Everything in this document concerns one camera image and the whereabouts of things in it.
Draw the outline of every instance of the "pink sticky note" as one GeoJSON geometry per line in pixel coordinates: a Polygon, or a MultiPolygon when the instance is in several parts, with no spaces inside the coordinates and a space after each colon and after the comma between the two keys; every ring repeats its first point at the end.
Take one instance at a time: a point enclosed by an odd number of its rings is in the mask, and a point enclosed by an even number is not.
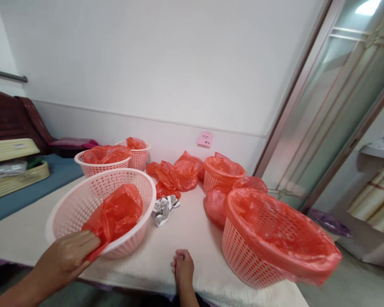
{"type": "Polygon", "coordinates": [[[214,136],[213,133],[210,133],[208,131],[202,131],[201,134],[199,135],[198,145],[202,145],[210,148],[212,146],[213,136],[214,136]]]}

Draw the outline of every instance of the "wall trim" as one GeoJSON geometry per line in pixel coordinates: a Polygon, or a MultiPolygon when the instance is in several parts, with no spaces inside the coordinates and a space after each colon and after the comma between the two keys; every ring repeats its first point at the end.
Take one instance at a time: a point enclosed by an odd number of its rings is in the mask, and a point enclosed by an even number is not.
{"type": "Polygon", "coordinates": [[[111,111],[105,111],[105,110],[100,110],[100,109],[95,109],[95,108],[72,106],[72,105],[68,105],[68,104],[61,104],[61,103],[57,103],[57,102],[42,101],[42,100],[37,100],[37,99],[32,99],[32,101],[33,102],[38,102],[38,103],[43,103],[43,104],[56,105],[56,106],[60,106],[60,107],[67,107],[67,108],[72,108],[72,109],[78,109],[78,110],[85,110],[85,111],[99,112],[99,113],[105,113],[105,114],[119,115],[119,116],[132,117],[132,118],[137,118],[137,119],[145,119],[145,120],[154,121],[154,122],[163,122],[163,123],[167,123],[167,124],[188,126],[188,127],[205,129],[205,130],[213,130],[213,131],[234,133],[234,134],[240,134],[240,135],[244,135],[244,136],[254,136],[254,137],[264,138],[264,139],[266,138],[266,135],[255,134],[255,133],[246,133],[246,132],[234,131],[234,130],[217,129],[217,128],[208,127],[208,126],[192,125],[192,124],[183,123],[183,122],[166,121],[166,120],[162,120],[162,119],[154,119],[154,118],[148,118],[148,117],[142,117],[142,116],[136,116],[136,115],[129,115],[129,114],[125,114],[125,113],[111,112],[111,111]]]}

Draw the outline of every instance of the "blue mattress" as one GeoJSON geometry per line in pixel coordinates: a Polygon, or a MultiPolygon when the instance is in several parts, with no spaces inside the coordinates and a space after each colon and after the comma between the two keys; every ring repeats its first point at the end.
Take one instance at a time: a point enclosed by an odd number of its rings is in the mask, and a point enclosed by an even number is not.
{"type": "Polygon", "coordinates": [[[50,177],[0,198],[0,220],[84,175],[74,159],[52,154],[44,160],[49,165],[50,177]]]}

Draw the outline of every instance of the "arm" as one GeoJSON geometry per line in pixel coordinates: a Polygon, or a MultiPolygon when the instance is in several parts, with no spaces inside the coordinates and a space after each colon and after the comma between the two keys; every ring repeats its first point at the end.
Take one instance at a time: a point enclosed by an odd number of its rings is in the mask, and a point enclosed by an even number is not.
{"type": "Polygon", "coordinates": [[[85,257],[100,243],[90,231],[74,232],[56,240],[33,270],[0,296],[0,307],[38,306],[75,280],[91,264],[85,257]]]}
{"type": "Polygon", "coordinates": [[[192,284],[194,271],[192,257],[186,249],[178,249],[175,254],[171,266],[175,274],[180,305],[181,307],[199,307],[192,284]]]}

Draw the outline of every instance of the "door frame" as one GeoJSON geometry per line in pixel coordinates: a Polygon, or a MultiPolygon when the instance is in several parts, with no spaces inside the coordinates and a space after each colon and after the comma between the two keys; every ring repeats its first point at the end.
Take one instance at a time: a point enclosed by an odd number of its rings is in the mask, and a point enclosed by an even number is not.
{"type": "MultiPolygon", "coordinates": [[[[341,10],[344,6],[345,0],[330,0],[324,9],[322,17],[320,19],[319,25],[317,26],[313,38],[310,42],[310,46],[305,53],[299,72],[297,73],[290,91],[286,96],[286,99],[283,103],[283,106],[280,110],[280,113],[275,121],[275,124],[271,130],[270,136],[266,143],[265,149],[259,159],[259,162],[256,166],[254,176],[261,178],[273,156],[273,153],[279,143],[280,137],[283,133],[283,130],[292,114],[292,111],[296,107],[297,103],[300,100],[301,95],[306,86],[306,82],[314,71],[314,68],[317,64],[317,59],[320,55],[320,52],[323,49],[323,46],[328,39],[329,35],[332,32],[332,28],[337,22],[337,18],[341,13],[341,10]]],[[[313,206],[319,196],[323,193],[326,186],[332,180],[334,175],[340,169],[344,161],[347,159],[349,154],[358,144],[358,141],[370,127],[374,119],[380,113],[381,109],[384,107],[384,89],[380,93],[375,105],[369,111],[369,113],[364,117],[363,121],[359,124],[356,131],[350,137],[346,146],[342,151],[337,155],[334,162],[330,165],[327,172],[319,180],[317,186],[310,193],[309,197],[305,197],[305,203],[301,208],[302,213],[307,213],[307,211],[313,206]]],[[[269,192],[280,194],[278,190],[269,189],[269,192]]]]}

